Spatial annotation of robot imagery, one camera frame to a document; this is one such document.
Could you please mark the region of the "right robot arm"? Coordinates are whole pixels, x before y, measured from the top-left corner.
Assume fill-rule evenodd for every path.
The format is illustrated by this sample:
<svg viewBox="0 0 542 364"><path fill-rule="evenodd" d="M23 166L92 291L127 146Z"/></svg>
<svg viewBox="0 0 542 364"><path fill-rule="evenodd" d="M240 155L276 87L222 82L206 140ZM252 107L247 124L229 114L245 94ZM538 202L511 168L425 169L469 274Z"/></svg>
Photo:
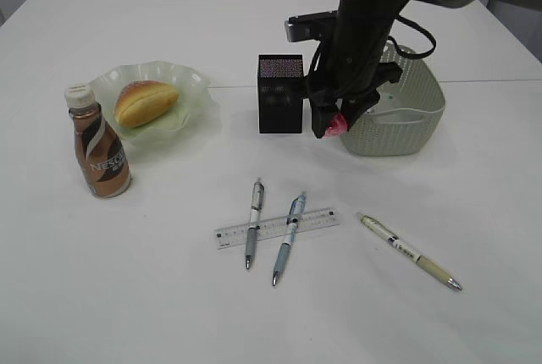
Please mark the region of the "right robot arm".
<svg viewBox="0 0 542 364"><path fill-rule="evenodd" d="M285 27L289 41L319 43L305 77L312 132L317 138L349 130L379 101L380 86L399 81L400 66L380 60L386 43L394 41L390 30L395 22L422 33L431 44L436 43L430 32L401 16L409 1L340 0L335 11L288 18ZM416 1L460 8L472 0ZM541 0L499 1L530 9L541 8Z"/></svg>

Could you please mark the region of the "black covered right gripper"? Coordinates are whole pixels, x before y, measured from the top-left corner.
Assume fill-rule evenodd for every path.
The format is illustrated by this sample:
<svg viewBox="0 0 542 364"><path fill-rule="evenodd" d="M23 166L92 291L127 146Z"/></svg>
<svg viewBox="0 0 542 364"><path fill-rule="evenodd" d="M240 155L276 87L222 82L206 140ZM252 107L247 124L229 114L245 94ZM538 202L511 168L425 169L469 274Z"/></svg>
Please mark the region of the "black covered right gripper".
<svg viewBox="0 0 542 364"><path fill-rule="evenodd" d="M349 131L380 100L378 87L396 65L379 65L402 0L340 0L335 31L318 41L304 81L311 103L312 132L318 139L341 112ZM340 111L336 101L341 100Z"/></svg>

